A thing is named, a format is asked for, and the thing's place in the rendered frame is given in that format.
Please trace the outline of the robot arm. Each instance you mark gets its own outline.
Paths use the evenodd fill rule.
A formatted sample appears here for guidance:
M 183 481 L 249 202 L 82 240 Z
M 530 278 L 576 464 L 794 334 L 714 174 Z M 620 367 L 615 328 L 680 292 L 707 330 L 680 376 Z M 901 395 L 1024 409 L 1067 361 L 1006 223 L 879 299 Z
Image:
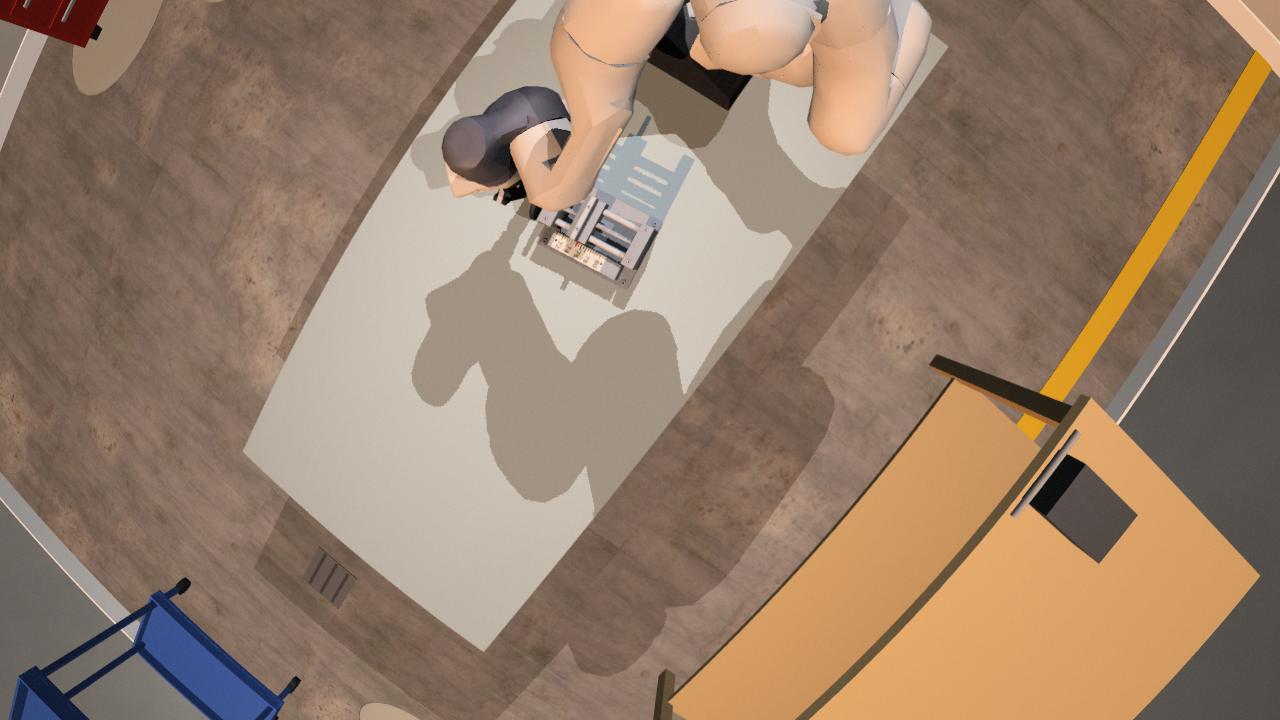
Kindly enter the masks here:
M 454 197 L 522 179 L 529 202 L 547 211 L 586 199 L 634 117 L 653 47 L 682 8 L 695 61 L 813 86 L 809 129 L 846 156 L 867 152 L 888 126 L 932 28 L 918 0 L 566 0 L 550 60 L 570 113 L 552 88 L 524 86 L 454 120 L 442 143 Z

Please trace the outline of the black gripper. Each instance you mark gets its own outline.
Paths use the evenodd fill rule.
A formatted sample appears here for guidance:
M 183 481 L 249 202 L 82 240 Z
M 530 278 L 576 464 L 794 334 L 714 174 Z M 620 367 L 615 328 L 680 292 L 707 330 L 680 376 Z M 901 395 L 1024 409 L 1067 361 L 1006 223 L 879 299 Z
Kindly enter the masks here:
M 518 186 L 518 187 L 516 187 L 516 186 Z M 503 205 L 507 205 L 511 201 L 515 201 L 515 200 L 518 200 L 518 199 L 525 199 L 526 196 L 527 196 L 527 193 L 526 193 L 526 191 L 524 188 L 524 182 L 522 182 L 522 179 L 520 179 L 515 184 L 512 184 L 509 190 L 498 190 L 498 192 L 494 195 L 493 200 L 495 200 L 497 202 L 500 202 Z

